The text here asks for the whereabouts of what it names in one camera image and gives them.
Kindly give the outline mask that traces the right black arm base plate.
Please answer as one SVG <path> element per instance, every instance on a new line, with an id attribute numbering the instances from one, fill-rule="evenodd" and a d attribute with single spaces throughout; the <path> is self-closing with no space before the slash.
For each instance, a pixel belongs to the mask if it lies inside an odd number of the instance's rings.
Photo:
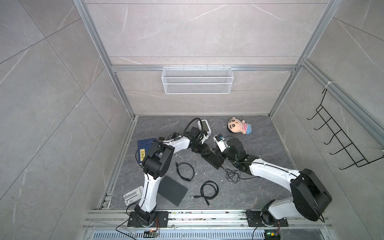
<path id="1" fill-rule="evenodd" d="M 286 218 L 275 219 L 270 213 L 246 210 L 246 219 L 249 227 L 288 227 Z"/>

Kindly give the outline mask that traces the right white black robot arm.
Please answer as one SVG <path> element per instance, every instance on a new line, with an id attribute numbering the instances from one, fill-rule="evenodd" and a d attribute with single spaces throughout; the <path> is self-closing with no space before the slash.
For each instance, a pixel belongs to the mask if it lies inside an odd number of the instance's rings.
<path id="1" fill-rule="evenodd" d="M 323 212 L 331 203 L 332 196 L 312 170 L 291 170 L 268 163 L 247 154 L 240 140 L 233 137 L 218 135 L 215 142 L 218 155 L 238 171 L 269 180 L 291 193 L 290 197 L 271 200 L 263 207 L 260 214 L 263 224 L 271 226 L 283 218 L 297 216 L 325 222 Z"/>

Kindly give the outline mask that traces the black ribbed network switch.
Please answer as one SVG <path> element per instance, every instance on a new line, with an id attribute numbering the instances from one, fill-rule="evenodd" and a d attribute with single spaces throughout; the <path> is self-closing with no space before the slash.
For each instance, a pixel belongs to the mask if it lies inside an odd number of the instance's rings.
<path id="1" fill-rule="evenodd" d="M 224 160 L 212 151 L 208 151 L 207 153 L 202 154 L 202 158 L 217 170 L 219 170 L 224 163 Z"/>

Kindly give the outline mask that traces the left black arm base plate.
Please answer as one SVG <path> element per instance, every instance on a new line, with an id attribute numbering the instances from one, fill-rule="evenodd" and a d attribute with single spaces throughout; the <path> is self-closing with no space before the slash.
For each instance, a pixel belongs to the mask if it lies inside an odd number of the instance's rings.
<path id="1" fill-rule="evenodd" d="M 131 212 L 128 219 L 127 227 L 160 227 L 166 228 L 169 221 L 169 212 L 156 211 L 149 214 L 139 214 L 137 212 Z"/>

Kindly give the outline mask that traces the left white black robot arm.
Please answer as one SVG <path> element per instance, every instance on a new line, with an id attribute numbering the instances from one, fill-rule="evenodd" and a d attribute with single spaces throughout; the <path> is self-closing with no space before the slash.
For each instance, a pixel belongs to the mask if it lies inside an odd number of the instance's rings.
<path id="1" fill-rule="evenodd" d="M 147 225 L 154 220 L 160 182 L 170 167 L 173 155 L 187 149 L 204 157 L 209 155 L 211 151 L 205 141 L 211 133 L 207 120 L 194 118 L 187 124 L 181 135 L 170 140 L 155 139 L 151 142 L 151 148 L 142 161 L 145 173 L 144 192 L 135 207 L 135 213 Z"/>

